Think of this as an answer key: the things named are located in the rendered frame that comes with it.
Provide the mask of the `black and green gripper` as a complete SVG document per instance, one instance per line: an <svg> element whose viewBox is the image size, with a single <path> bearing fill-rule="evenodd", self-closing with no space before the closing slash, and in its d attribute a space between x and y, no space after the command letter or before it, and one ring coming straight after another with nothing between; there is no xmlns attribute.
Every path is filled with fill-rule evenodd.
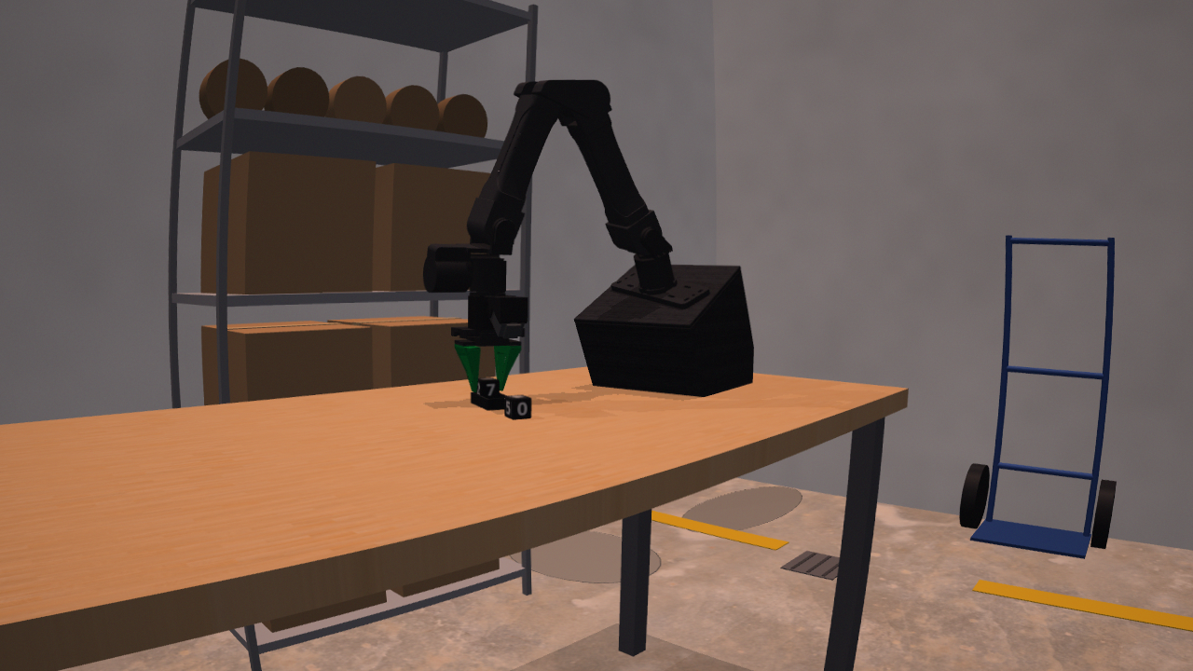
<svg viewBox="0 0 1193 671"><path fill-rule="evenodd" d="M470 387L472 387L472 392L477 392L478 384L480 347L494 347L496 378L500 380L500 390L503 390L503 384L506 384L509 371L513 368L513 363L517 361L518 355L521 351L521 341L496 336L495 330L469 330L468 327L451 327L451 336L466 338L455 340L455 350L459 353L459 359L466 371L466 377L469 378ZM468 358L463 349L466 352ZM468 361L470 362L470 365Z"/></svg>

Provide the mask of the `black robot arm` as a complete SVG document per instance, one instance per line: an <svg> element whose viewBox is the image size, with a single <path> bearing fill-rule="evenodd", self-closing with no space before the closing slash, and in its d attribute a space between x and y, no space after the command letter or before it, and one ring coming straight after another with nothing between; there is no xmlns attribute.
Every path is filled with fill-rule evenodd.
<svg viewBox="0 0 1193 671"><path fill-rule="evenodd" d="M528 96L532 90L533 96ZM496 298L492 294L506 293L501 256L513 253L528 181L542 146L560 119L583 152L608 217L612 242L635 253L638 271L616 281L612 291L680 309L707 297L710 288L675 279L672 245L662 238L659 220L639 196L617 144L608 88L599 80L543 80L518 84L513 96L518 103L509 131L466 221L472 240L470 245L429 245L424 263L426 293L468 293L469 287L470 293L489 293L468 294L468 328L495 330L502 338L523 336L528 298Z"/></svg>

